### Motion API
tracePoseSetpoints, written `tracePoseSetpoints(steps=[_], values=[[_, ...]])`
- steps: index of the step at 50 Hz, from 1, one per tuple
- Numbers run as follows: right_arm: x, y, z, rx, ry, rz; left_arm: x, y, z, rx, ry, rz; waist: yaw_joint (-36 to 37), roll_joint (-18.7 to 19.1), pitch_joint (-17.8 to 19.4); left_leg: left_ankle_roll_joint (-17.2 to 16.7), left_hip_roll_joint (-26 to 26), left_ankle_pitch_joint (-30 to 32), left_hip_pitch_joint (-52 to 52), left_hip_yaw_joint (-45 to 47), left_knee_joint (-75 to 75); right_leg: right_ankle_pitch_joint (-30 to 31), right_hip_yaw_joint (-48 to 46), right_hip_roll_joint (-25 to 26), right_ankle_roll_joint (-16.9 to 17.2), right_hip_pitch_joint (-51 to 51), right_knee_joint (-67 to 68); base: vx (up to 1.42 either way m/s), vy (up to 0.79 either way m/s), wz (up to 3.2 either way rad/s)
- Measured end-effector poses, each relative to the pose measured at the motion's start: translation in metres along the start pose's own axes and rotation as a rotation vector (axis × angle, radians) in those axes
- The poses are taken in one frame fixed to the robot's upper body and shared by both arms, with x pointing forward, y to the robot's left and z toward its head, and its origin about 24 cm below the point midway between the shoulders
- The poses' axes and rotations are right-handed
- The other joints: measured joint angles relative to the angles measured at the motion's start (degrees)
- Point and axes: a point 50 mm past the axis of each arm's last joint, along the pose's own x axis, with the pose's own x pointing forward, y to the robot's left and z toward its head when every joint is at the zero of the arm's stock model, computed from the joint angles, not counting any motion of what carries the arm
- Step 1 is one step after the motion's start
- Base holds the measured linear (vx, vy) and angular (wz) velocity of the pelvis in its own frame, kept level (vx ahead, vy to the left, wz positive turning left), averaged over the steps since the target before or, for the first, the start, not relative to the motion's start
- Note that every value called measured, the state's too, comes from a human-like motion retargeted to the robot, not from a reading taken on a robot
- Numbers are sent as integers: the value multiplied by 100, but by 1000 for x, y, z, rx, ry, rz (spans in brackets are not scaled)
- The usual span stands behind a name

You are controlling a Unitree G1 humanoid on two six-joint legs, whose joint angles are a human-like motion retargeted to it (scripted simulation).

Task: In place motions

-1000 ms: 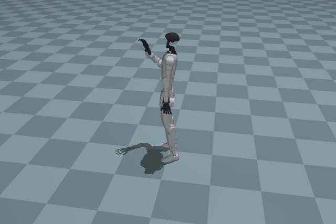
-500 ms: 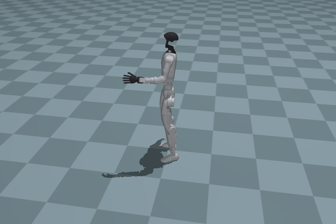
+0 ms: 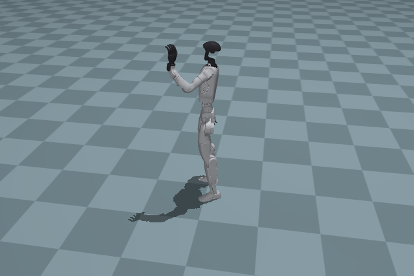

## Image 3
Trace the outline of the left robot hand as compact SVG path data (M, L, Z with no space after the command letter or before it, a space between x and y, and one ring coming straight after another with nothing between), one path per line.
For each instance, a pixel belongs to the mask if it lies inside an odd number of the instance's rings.
M168 60L169 60L169 63L167 63L167 71L170 71L171 66L175 66L174 62L175 62L176 57L177 57L177 49L172 44L169 44L167 46L169 47L168 48L168 47L165 46L168 50Z

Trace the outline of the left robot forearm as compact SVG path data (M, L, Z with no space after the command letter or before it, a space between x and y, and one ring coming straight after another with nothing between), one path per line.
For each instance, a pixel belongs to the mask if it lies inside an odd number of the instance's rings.
M171 66L171 69L168 71L168 73L169 76L176 82L177 86L181 86L186 91L191 90L191 85L180 76L180 74L176 71L175 66Z

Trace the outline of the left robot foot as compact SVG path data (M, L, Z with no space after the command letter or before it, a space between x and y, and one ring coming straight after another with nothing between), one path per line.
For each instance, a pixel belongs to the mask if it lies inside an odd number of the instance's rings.
M212 195L212 192L209 191L205 195L199 196L199 201L206 202L206 201L210 201L210 200L220 198L220 197L221 197L221 193L218 190L216 191L216 194L213 193L213 195Z

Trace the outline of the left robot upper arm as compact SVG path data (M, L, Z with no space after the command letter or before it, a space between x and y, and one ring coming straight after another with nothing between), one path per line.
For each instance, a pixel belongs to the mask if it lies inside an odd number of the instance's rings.
M213 75L212 70L210 69L204 69L190 84L191 85L191 90L186 91L182 88L182 91L185 93L190 93L193 90L195 90L198 86L200 86L202 83L204 83L205 81L208 81Z

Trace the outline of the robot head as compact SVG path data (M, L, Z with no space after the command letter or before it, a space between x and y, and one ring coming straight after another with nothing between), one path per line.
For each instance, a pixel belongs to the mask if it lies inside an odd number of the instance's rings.
M208 63L210 63L211 67L216 67L217 65L215 63L215 59L208 57L209 52L211 52L212 54L215 53L215 51L220 51L221 50L221 46L220 44L218 44L215 41L208 41L206 43L203 44L203 47L205 49L205 56L204 56L204 60L208 60ZM205 65L205 66L208 66Z

